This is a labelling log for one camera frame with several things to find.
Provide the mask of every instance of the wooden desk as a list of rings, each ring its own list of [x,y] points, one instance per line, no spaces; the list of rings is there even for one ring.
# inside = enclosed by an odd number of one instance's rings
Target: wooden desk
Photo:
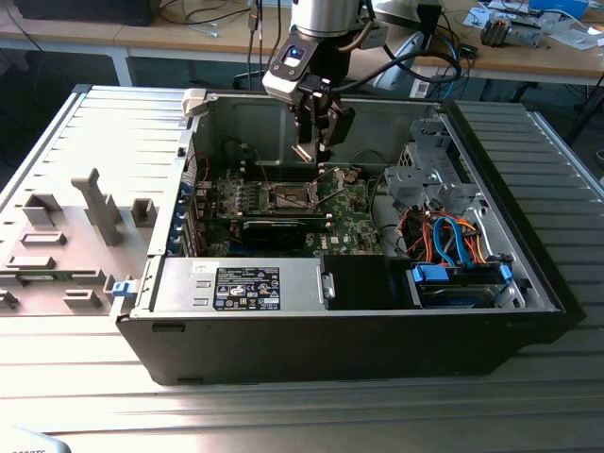
[[[194,16],[197,20],[206,20],[225,13],[245,8],[241,3],[228,4],[223,8],[206,11]],[[185,0],[186,10],[218,6],[219,0]],[[445,10],[454,31],[467,42],[478,48],[476,64],[471,76],[508,80],[527,80],[551,83],[573,83],[593,85],[604,72],[604,53],[597,47],[579,51],[550,37],[544,38],[538,49],[506,46],[492,48],[480,43],[479,29],[464,27],[460,23],[465,18],[465,10],[473,8],[473,0],[445,0]],[[157,18],[149,27],[135,27],[112,24],[89,24],[79,22],[29,21],[21,17],[19,11],[10,5],[13,17],[21,27],[45,51],[76,52],[108,55],[113,59],[121,85],[131,86],[133,80],[129,71],[129,58],[147,57],[162,59],[197,59],[214,61],[245,62],[249,31],[247,14],[219,21],[215,31],[219,37],[213,38],[185,25],[170,24]],[[165,10],[165,14],[175,21],[182,21],[180,4]],[[602,19],[600,15],[588,16],[586,20]],[[290,11],[282,10],[283,43],[288,34]],[[268,57],[277,36],[277,10],[264,9],[263,57]],[[391,26],[389,43],[395,50],[408,36],[407,30]],[[258,54],[258,33],[252,52]],[[12,23],[6,12],[0,8],[0,47],[34,50],[21,31]],[[370,68],[387,61],[380,50],[356,51],[353,57],[351,75],[366,74]],[[417,59],[415,66],[427,76],[435,74],[444,67],[438,59]]]

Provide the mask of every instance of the blue latch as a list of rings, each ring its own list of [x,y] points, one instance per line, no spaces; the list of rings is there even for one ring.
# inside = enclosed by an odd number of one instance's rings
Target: blue latch
[[[501,264],[499,266],[499,274],[506,280],[506,283],[510,283],[512,281],[512,269],[507,264]]]
[[[415,283],[421,281],[449,281],[449,274],[443,266],[419,264],[411,271]]]
[[[114,297],[135,297],[136,286],[134,281],[116,281],[113,283],[111,294]]]

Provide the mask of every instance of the electronic component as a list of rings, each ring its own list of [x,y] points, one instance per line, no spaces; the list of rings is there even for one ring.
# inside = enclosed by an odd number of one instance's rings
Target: electronic component
[[[538,25],[520,17],[510,19],[495,11],[480,31],[482,43],[492,47],[499,47],[504,43],[538,47],[542,37],[543,31]]]
[[[307,210],[309,202],[304,187],[278,185],[275,187],[277,210]]]
[[[414,303],[423,309],[492,308],[503,306],[514,292],[504,294],[512,283],[512,271],[505,264],[474,268],[419,264],[412,271],[418,293]]]
[[[299,248],[306,242],[306,226],[300,222],[257,220],[243,223],[243,245],[263,249]]]

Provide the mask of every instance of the blue cable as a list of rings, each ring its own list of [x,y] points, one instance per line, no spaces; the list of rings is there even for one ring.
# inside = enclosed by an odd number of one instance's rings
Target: blue cable
[[[461,228],[457,225],[455,220],[450,219],[448,217],[441,217],[436,222],[434,222],[434,230],[432,232],[432,238],[434,239],[434,248],[436,248],[436,252],[443,257],[443,259],[449,264],[451,267],[455,267],[455,261],[449,257],[443,247],[441,246],[441,226],[444,222],[448,222],[451,224],[453,228],[453,234],[455,235],[455,245],[457,246],[457,253],[460,256],[460,261],[468,267],[474,267],[474,263],[468,256],[465,247],[463,246],[463,234],[461,233]]]
[[[449,46],[449,49],[451,50],[451,55],[453,56],[453,58],[457,59],[457,52],[455,52],[455,47],[453,47],[453,43],[450,40],[448,40],[447,38],[445,38],[444,36],[442,36],[441,38],[446,43],[446,45]],[[446,90],[446,93],[443,96],[443,99],[446,99],[446,97],[451,94],[451,90],[453,90],[453,84],[454,83],[455,82],[449,83],[449,88]]]

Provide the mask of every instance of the side panel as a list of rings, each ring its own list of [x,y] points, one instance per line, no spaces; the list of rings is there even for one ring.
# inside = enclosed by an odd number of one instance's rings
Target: side panel
[[[567,329],[559,313],[123,319],[157,383],[259,383],[491,373]]]

